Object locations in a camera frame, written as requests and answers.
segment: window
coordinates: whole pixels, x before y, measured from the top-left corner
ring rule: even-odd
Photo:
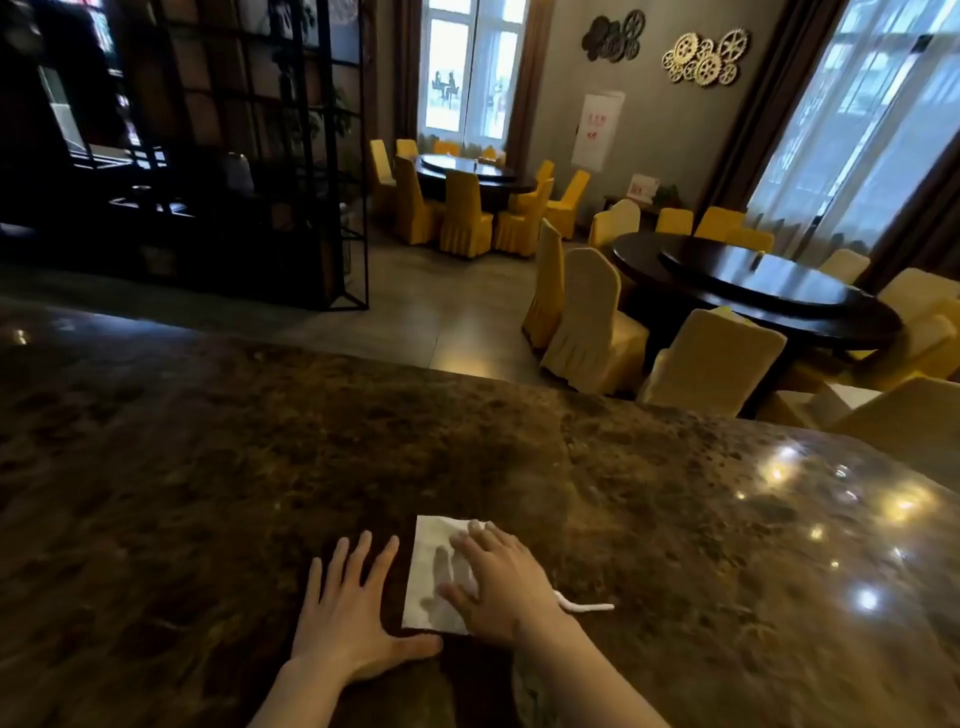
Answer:
[[[420,51],[420,133],[502,149],[526,0],[428,0]]]
[[[869,254],[960,130],[960,2],[851,0],[748,207],[774,251]]]

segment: wall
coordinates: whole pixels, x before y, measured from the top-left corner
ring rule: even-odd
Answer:
[[[684,202],[696,205],[783,5],[784,0],[556,0],[528,171],[553,159],[553,196],[559,199],[574,172],[570,157],[584,95],[619,90],[627,98],[614,145],[603,171],[590,180],[581,222],[588,223],[604,195],[625,193],[637,172],[676,184]],[[639,55],[620,63],[588,61],[580,41],[593,18],[603,14],[622,21],[634,8],[647,16]],[[695,32],[719,40],[734,28],[746,28],[753,40],[732,86],[669,82],[660,59],[679,36]]]

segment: small table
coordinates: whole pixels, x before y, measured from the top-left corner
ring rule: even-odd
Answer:
[[[480,203],[487,212],[507,209],[510,196],[533,192],[537,181],[519,175],[512,169],[497,167],[484,160],[463,159],[450,155],[420,155],[414,163],[420,178],[420,190],[424,197],[446,200],[446,173],[455,169],[469,172],[480,181]]]

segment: sign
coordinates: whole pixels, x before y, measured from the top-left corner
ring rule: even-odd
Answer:
[[[652,205],[658,189],[660,189],[660,180],[644,175],[634,175],[627,189],[627,197],[635,202]]]
[[[580,114],[577,141],[573,145],[573,165],[599,172],[616,135],[625,96],[622,91],[589,93]]]

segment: curtain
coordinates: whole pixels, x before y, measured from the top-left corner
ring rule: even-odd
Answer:
[[[530,0],[530,11],[527,14],[506,147],[507,165],[521,174],[527,164],[534,113],[540,96],[540,80],[543,77],[543,60],[550,38],[553,4],[554,0]]]
[[[876,292],[904,268],[960,280],[960,133],[880,238],[860,282]]]
[[[960,4],[851,0],[748,204],[774,253],[872,255],[960,130]]]
[[[747,208],[847,0],[787,3],[698,209]]]
[[[422,0],[396,0],[396,81],[394,132],[398,139],[417,138],[417,101],[420,92],[420,23]]]

